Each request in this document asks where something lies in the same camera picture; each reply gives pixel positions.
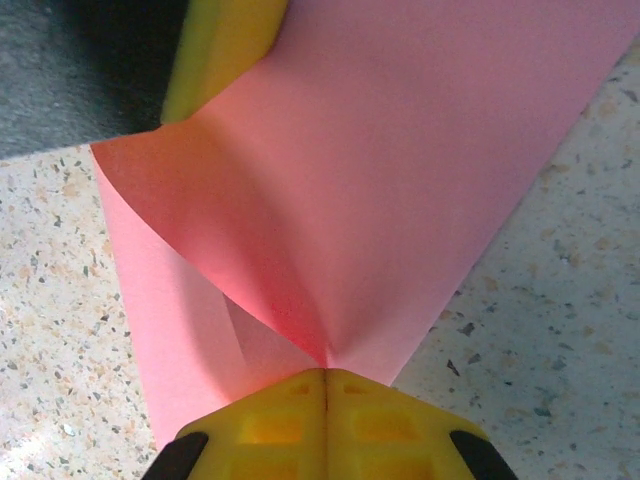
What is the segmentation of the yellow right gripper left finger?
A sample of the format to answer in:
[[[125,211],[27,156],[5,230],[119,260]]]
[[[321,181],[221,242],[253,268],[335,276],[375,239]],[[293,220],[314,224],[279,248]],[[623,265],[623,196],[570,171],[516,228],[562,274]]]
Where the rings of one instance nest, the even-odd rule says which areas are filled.
[[[150,479],[324,479],[326,372],[309,369],[184,426]]]

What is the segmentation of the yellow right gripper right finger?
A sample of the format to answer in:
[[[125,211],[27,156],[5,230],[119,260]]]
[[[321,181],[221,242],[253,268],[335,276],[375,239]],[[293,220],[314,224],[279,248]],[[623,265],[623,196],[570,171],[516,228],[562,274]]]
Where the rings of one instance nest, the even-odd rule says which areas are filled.
[[[386,385],[326,371],[329,479],[504,479],[474,423]]]

